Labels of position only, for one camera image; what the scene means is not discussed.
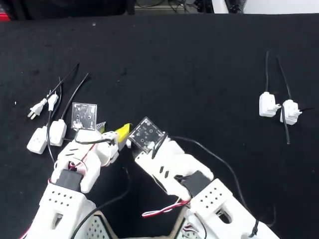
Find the power plug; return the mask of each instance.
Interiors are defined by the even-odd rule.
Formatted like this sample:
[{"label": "power plug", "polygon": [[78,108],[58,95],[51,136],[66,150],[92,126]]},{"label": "power plug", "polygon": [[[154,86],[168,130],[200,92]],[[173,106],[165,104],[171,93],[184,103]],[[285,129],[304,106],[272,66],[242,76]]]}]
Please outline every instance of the power plug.
[{"label": "power plug", "polygon": [[[293,100],[286,100],[283,103],[283,107],[285,108],[285,119],[286,123],[290,125],[294,125],[298,116],[302,114],[302,112],[298,109],[298,104]],[[281,110],[280,114],[280,122],[283,122],[283,111]]]},{"label": "power plug", "polygon": [[62,146],[65,133],[66,123],[64,120],[53,121],[50,127],[50,145]]},{"label": "power plug", "polygon": [[280,108],[276,104],[275,96],[264,92],[259,97],[259,115],[263,117],[273,117],[276,115],[277,110]]},{"label": "power plug", "polygon": [[40,103],[34,105],[33,107],[30,108],[30,113],[28,114],[28,117],[32,120],[36,116],[39,116],[41,114],[41,111],[43,109],[43,106],[47,103],[47,99],[44,98]]},{"label": "power plug", "polygon": [[47,142],[46,142],[46,126],[42,128],[37,128],[33,133],[26,148],[33,153],[42,154]]}]

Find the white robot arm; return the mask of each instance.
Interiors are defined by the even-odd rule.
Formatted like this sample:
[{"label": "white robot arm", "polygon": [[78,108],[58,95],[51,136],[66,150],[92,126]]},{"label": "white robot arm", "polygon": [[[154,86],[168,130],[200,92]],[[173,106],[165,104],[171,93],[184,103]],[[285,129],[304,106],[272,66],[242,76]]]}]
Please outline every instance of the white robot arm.
[{"label": "white robot arm", "polygon": [[[119,156],[129,133],[126,124],[117,131],[104,134],[79,130],[76,139],[68,143],[58,155],[54,171],[39,203],[38,212],[26,239],[70,239],[75,228],[95,204],[85,197],[100,175],[100,168],[113,163]],[[76,239],[88,238],[90,218],[76,234]],[[104,227],[97,226],[101,238],[107,238]]]},{"label": "white robot arm", "polygon": [[132,131],[129,140],[141,150],[135,162],[167,194],[189,201],[184,227],[177,238],[279,239],[264,223],[258,222],[206,166],[185,154],[148,118]]}]

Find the black table surface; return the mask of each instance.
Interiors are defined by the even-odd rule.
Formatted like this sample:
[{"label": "black table surface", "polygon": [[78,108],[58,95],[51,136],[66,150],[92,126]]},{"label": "black table surface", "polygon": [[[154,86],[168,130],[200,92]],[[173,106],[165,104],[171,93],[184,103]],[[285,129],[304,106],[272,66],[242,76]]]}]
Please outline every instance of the black table surface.
[{"label": "black table surface", "polygon": [[[198,140],[235,170],[252,213],[282,239],[317,235],[319,15],[170,15],[74,18],[0,24],[1,238],[19,237],[32,223],[53,170],[47,150],[26,145],[47,113],[27,119],[29,108],[77,62],[74,82],[64,85],[60,112],[76,84],[92,73],[75,97],[98,105],[108,129],[145,116],[170,135]],[[270,92],[288,99],[279,54],[293,100],[304,112],[289,127],[286,144],[279,112],[258,114],[265,90],[265,52],[271,50]],[[70,125],[70,111],[67,123]],[[238,197],[232,175],[200,148],[180,145],[207,165]],[[54,154],[61,150],[55,148]],[[135,163],[128,149],[103,168],[91,193],[97,205],[127,187],[123,200],[103,210],[119,237],[168,235],[178,210],[150,219],[141,213],[175,201]]]}]

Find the circuit board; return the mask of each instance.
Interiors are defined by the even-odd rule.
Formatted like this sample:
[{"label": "circuit board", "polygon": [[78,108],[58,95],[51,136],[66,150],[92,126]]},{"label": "circuit board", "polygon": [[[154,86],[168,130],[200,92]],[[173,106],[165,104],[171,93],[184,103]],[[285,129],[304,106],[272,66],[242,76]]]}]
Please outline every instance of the circuit board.
[{"label": "circuit board", "polygon": [[96,129],[97,105],[74,102],[72,105],[72,128]]},{"label": "circuit board", "polygon": [[145,153],[149,153],[163,136],[164,133],[149,118],[145,117],[128,138]]}]

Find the yellow connector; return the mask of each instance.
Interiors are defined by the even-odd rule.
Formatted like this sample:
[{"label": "yellow connector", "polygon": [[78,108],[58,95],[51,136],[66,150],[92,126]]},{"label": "yellow connector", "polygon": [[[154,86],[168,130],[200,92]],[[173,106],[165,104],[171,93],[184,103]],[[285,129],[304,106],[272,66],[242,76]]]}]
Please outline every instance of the yellow connector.
[{"label": "yellow connector", "polygon": [[119,143],[121,143],[130,133],[130,123],[125,124],[123,127],[117,129],[115,132],[119,134]]}]

